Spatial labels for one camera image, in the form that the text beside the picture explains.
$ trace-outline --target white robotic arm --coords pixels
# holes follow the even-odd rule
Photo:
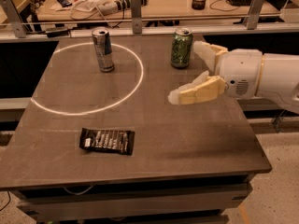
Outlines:
[[[263,97],[299,114],[299,56],[262,54],[257,49],[235,49],[194,42],[194,52],[215,75],[203,73],[193,82],[171,91],[169,102],[186,105],[217,98],[222,93],[239,99]]]

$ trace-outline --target floor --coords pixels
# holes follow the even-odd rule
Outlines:
[[[292,224],[299,219],[299,117],[286,117],[280,131],[272,119],[249,119],[273,170],[256,175],[251,181],[253,192],[235,209],[224,212],[228,224]],[[0,147],[0,159],[5,147]],[[7,192],[0,192],[0,209],[7,203]],[[10,204],[0,212],[1,224],[36,224],[17,207],[11,195]]]

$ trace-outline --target gray tabletop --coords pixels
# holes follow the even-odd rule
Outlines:
[[[98,69],[90,38],[60,41],[0,160],[0,189],[271,170],[235,99],[168,103],[171,90],[206,70],[194,54],[187,69],[173,68],[171,35],[113,36],[111,41],[115,70],[107,74]],[[83,127],[135,131],[133,155],[82,150]]]

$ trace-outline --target soda can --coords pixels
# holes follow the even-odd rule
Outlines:
[[[114,70],[109,30],[100,27],[92,31],[92,36],[100,71],[110,72]]]
[[[193,35],[188,28],[177,28],[173,34],[171,65],[181,69],[189,65]]]

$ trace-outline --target white curved line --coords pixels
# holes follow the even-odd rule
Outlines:
[[[59,50],[55,51],[54,53],[60,52],[60,51],[64,51],[65,49],[71,49],[71,48],[74,48],[74,47],[83,46],[83,45],[91,45],[91,44],[93,44],[93,42],[80,43],[80,44],[68,46],[68,47],[63,48],[63,49],[59,49]],[[121,48],[121,49],[125,49],[125,50],[129,51],[131,54],[133,54],[137,58],[137,60],[139,61],[139,65],[140,65],[140,69],[141,69],[141,76],[140,76],[140,79],[138,80],[136,86],[133,88],[133,90],[130,93],[128,93],[121,100],[119,100],[118,102],[116,102],[116,103],[114,103],[112,105],[108,105],[108,106],[105,106],[105,107],[102,107],[102,108],[98,108],[98,109],[94,109],[94,110],[90,110],[90,111],[79,112],[79,113],[69,113],[69,112],[56,111],[56,110],[53,110],[53,109],[50,109],[50,108],[46,108],[45,106],[43,106],[40,103],[38,103],[34,98],[31,98],[32,103],[34,103],[36,106],[38,106],[41,109],[44,109],[44,110],[46,110],[46,111],[48,111],[50,113],[54,113],[54,114],[58,114],[58,115],[64,115],[64,116],[85,116],[85,115],[90,115],[90,114],[93,114],[93,113],[97,113],[97,112],[101,112],[101,111],[110,109],[110,108],[112,108],[114,106],[117,106],[117,105],[121,104],[125,100],[129,99],[130,96],[132,94],[134,94],[135,91],[139,88],[139,86],[140,86],[140,84],[141,84],[141,82],[143,80],[143,76],[144,76],[143,63],[140,60],[140,58],[133,51],[131,51],[130,49],[128,49],[126,47],[123,47],[121,45],[118,45],[118,44],[111,44],[111,45],[115,46],[115,47],[118,47],[118,48]]]

